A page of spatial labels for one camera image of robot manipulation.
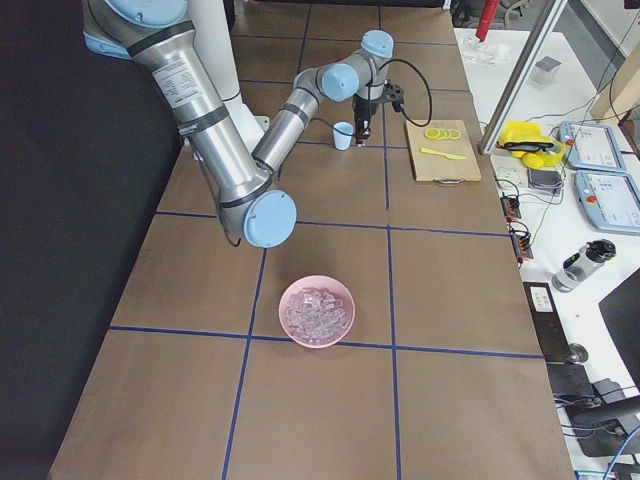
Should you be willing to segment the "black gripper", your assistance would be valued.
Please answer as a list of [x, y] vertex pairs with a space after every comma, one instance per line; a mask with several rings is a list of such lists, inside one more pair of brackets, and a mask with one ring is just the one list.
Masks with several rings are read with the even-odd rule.
[[354, 112], [354, 141], [356, 146], [366, 145], [371, 137], [372, 118], [376, 113], [374, 100], [354, 95], [352, 98]]

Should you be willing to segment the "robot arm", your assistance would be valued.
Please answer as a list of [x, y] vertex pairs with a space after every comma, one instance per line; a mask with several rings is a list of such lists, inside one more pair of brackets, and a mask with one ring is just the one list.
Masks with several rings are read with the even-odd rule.
[[243, 103], [221, 1], [85, 1], [84, 37], [95, 53], [133, 61], [165, 98], [192, 147], [229, 238], [258, 248], [282, 244], [297, 208], [274, 186], [277, 170], [320, 104], [354, 102], [357, 143], [368, 134], [365, 107], [381, 100], [394, 40], [364, 34], [346, 58], [299, 73], [293, 91], [263, 127]]

